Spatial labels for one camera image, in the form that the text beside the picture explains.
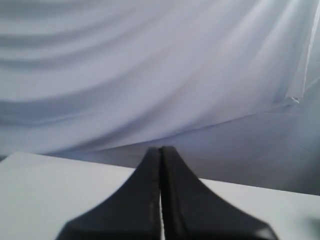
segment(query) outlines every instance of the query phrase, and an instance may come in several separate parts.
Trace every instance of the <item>black plastic piece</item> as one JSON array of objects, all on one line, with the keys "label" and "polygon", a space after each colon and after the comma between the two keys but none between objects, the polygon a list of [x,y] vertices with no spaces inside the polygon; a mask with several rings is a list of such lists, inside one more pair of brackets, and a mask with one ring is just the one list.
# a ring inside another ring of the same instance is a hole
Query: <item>black plastic piece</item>
[{"label": "black plastic piece", "polygon": [[167,240],[276,240],[268,224],[207,188],[174,147],[163,147],[161,203]]},{"label": "black plastic piece", "polygon": [[160,158],[150,148],[111,197],[67,222],[57,240],[160,240]]}]

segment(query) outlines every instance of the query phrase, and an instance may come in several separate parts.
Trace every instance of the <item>black object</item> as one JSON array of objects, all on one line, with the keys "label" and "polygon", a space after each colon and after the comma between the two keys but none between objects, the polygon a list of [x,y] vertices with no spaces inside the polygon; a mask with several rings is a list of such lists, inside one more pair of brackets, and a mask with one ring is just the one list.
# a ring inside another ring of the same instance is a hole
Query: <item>black object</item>
[{"label": "black object", "polygon": [[57,240],[160,240],[160,152],[150,148],[110,198],[66,223]]},{"label": "black object", "polygon": [[174,147],[161,149],[161,203],[167,240],[276,240],[268,224],[207,188]]}]

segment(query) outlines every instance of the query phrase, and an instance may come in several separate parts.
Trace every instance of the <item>white table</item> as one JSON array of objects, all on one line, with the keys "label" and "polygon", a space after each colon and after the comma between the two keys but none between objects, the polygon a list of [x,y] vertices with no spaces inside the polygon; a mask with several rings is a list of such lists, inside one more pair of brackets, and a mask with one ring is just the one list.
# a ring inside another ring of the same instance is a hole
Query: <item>white table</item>
[{"label": "white table", "polygon": [[[0,162],[0,240],[54,240],[66,221],[102,202],[133,168],[15,153]],[[320,239],[320,196],[203,179],[273,227],[280,240]]]}]

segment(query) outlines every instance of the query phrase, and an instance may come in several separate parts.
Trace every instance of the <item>draped cloth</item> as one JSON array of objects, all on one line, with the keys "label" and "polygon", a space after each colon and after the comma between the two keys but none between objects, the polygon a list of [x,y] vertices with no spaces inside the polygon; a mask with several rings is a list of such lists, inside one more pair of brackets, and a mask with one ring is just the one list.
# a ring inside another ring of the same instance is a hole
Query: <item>draped cloth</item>
[{"label": "draped cloth", "polygon": [[98,151],[303,96],[319,0],[0,0],[0,155]]}]

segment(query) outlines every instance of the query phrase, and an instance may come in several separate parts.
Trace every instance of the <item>table surface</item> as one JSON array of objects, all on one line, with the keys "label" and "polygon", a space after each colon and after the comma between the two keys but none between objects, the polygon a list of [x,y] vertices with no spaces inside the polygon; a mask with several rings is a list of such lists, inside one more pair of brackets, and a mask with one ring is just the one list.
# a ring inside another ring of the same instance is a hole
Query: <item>table surface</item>
[{"label": "table surface", "polygon": [[[114,193],[133,168],[29,153],[0,162],[0,239],[54,240],[66,221]],[[202,179],[268,222],[280,240],[320,239],[320,196]]]}]

